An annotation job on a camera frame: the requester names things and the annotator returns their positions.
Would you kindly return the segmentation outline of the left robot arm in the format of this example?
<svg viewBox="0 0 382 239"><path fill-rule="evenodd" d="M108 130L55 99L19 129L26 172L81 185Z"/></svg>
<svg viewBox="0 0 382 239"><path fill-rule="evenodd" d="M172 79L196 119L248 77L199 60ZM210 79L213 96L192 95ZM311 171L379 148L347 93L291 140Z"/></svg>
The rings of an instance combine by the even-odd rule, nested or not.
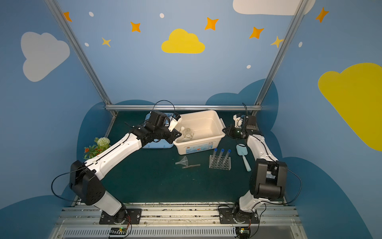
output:
<svg viewBox="0 0 382 239"><path fill-rule="evenodd" d="M101 154L86 160L75 161L69 172L70 189L88 206L95 206L109 217L111 224L128 223L126 206L113 197L102 184L103 178L132 153L154 140L173 143L182 134L175 129L182 120L174 112L171 117L160 111L151 111L148 120L133 126L121 140Z"/></svg>

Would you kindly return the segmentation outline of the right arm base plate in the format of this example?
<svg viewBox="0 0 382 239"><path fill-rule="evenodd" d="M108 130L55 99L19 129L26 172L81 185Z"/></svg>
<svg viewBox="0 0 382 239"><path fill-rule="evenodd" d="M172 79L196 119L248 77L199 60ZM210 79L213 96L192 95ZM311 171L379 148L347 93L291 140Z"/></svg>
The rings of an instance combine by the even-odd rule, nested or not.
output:
<svg viewBox="0 0 382 239"><path fill-rule="evenodd" d="M260 222L257 213L244 212L237 208L218 208L221 224L258 224Z"/></svg>

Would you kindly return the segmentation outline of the clear test tube rack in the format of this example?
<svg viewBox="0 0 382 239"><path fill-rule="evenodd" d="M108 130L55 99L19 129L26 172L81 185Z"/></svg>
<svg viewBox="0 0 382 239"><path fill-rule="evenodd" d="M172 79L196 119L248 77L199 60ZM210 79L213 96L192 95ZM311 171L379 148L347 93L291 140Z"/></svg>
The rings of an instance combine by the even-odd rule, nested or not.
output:
<svg viewBox="0 0 382 239"><path fill-rule="evenodd" d="M209 168L219 170L231 170L231 157L220 159L218 156L209 157Z"/></svg>

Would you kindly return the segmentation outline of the white plastic storage bin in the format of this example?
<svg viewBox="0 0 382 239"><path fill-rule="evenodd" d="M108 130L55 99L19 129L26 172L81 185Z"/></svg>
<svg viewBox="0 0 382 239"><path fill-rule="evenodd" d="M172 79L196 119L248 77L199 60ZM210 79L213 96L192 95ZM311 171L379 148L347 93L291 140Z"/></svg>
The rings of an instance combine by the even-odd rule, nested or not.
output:
<svg viewBox="0 0 382 239"><path fill-rule="evenodd" d="M182 114L181 118L175 129L182 134L185 128L190 128L195 135L191 141L181 142L182 136L174 141L180 155L215 149L225 137L224 122L214 110Z"/></svg>

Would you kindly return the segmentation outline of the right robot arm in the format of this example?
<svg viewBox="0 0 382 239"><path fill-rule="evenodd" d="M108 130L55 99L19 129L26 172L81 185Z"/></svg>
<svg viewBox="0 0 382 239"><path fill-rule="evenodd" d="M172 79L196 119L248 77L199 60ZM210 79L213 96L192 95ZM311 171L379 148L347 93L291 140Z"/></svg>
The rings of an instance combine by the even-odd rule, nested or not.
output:
<svg viewBox="0 0 382 239"><path fill-rule="evenodd" d="M294 202L302 190L301 178L290 169L285 162L279 161L270 151L265 137L260 132L256 117L252 115L235 114L234 124L222 131L232 139L244 139L239 143L237 151L242 151L244 165L252 175L249 180L249 190L241 196L232 208L219 208L221 224L258 223L260 216L257 208L266 204L276 204L286 191L287 175L293 174L299 180L296 196L283 205Z"/></svg>

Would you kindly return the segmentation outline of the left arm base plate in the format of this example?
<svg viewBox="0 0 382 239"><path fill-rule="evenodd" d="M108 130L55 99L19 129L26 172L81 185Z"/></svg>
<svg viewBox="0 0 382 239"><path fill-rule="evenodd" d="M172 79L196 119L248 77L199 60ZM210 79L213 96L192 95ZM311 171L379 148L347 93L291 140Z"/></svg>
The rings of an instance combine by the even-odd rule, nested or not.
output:
<svg viewBox="0 0 382 239"><path fill-rule="evenodd" d="M138 225L141 218L141 209L121 208L115 215L109 215L102 211L99 220L100 225Z"/></svg>

